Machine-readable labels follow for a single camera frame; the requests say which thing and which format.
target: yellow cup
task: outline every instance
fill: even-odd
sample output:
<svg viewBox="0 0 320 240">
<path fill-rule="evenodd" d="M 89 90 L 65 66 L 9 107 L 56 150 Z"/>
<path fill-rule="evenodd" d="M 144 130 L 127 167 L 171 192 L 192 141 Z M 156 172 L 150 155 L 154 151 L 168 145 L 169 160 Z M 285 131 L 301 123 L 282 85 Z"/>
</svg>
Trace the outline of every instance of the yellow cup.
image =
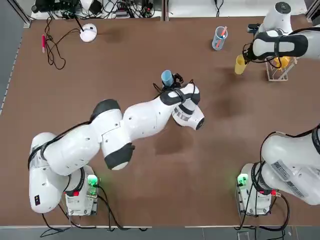
<svg viewBox="0 0 320 240">
<path fill-rule="evenodd" d="M 243 74 L 247 65 L 244 56 L 242 54 L 238 55 L 235 60 L 234 72 L 239 75 Z"/>
<path fill-rule="evenodd" d="M 283 56 L 283 57 L 280 57 L 280 62 L 279 62 L 279 58 L 276 57 L 274 59 L 275 61 L 275 66 L 277 68 L 280 68 L 280 62 L 281 62 L 281 68 L 285 68 L 286 66 L 288 66 L 289 62 L 290 62 L 290 57 L 289 56 Z"/>
</svg>

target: pink marker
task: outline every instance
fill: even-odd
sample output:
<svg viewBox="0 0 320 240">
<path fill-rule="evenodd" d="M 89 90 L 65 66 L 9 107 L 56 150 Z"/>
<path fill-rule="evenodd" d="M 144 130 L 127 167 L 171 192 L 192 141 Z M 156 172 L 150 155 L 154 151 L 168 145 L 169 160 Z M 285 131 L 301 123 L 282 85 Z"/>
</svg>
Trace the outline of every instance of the pink marker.
<svg viewBox="0 0 320 240">
<path fill-rule="evenodd" d="M 46 44 L 46 38 L 45 38 L 45 35 L 42 35 L 42 52 L 43 53 L 46 52 L 45 44 Z"/>
</svg>

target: green indicator light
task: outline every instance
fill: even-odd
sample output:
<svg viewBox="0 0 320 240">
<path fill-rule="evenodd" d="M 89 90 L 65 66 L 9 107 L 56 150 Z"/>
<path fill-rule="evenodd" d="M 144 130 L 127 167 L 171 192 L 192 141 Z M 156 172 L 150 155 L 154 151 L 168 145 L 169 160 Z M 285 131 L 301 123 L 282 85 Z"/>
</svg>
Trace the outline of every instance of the green indicator light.
<svg viewBox="0 0 320 240">
<path fill-rule="evenodd" d="M 246 174 L 246 173 L 241 173 L 241 174 L 237 177 L 238 185 L 240 185 L 240 187 L 245 186 L 245 185 L 247 184 L 247 179 L 248 179 L 248 174 Z"/>
<path fill-rule="evenodd" d="M 98 183 L 98 178 L 96 175 L 88 175 L 88 184 L 93 186 L 93 185 L 96 185 Z"/>
</svg>

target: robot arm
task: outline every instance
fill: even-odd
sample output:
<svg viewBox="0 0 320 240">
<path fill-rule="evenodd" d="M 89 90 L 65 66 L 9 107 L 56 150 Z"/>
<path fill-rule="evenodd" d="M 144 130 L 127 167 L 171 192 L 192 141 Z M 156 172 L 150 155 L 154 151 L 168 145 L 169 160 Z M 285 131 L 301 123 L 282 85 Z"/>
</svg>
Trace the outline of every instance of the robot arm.
<svg viewBox="0 0 320 240">
<path fill-rule="evenodd" d="M 89 184 L 94 171 L 87 164 L 99 149 L 109 169 L 122 169 L 132 157 L 132 142 L 162 131 L 171 115 L 181 126 L 198 130 L 204 122 L 199 101 L 200 92 L 192 83 L 130 106 L 124 115 L 117 101 L 107 99 L 95 107 L 88 124 L 74 128 L 57 141 L 46 145 L 56 136 L 38 134 L 30 151 L 45 147 L 32 154 L 29 165 L 31 208 L 47 213 L 58 205 L 65 192 L 69 215 L 90 215 L 97 199 Z"/>
<path fill-rule="evenodd" d="M 43 157 L 55 173 L 68 176 L 88 164 L 101 148 L 108 168 L 122 169 L 132 157 L 132 142 L 162 131 L 171 114 L 178 124 L 199 129 L 204 121 L 199 101 L 200 92 L 191 83 L 130 106 L 123 116 L 115 100 L 104 100 L 94 109 L 90 124 L 50 144 Z"/>
<path fill-rule="evenodd" d="M 320 58 L 320 25 L 292 32 L 290 6 L 278 2 L 264 18 L 250 47 L 243 51 L 247 62 L 274 57 Z"/>
<path fill-rule="evenodd" d="M 316 127 L 300 137 L 275 133 L 265 140 L 261 179 L 267 189 L 279 189 L 310 205 L 320 204 L 319 133 Z"/>
<path fill-rule="evenodd" d="M 319 129 L 317 126 L 297 136 L 273 132 L 265 139 L 261 147 L 262 165 L 246 164 L 237 178 L 240 211 L 247 209 L 248 215 L 265 215 L 275 190 L 310 205 L 320 204 Z"/>
</svg>

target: blue cup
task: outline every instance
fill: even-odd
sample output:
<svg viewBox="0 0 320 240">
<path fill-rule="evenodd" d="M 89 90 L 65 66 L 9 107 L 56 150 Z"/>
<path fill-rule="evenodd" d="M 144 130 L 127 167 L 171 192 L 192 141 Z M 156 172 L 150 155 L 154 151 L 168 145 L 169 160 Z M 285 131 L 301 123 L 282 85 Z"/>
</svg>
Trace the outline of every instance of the blue cup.
<svg viewBox="0 0 320 240">
<path fill-rule="evenodd" d="M 165 86 L 170 87 L 174 83 L 174 78 L 172 77 L 171 71 L 165 70 L 161 74 L 161 80 Z"/>
</svg>

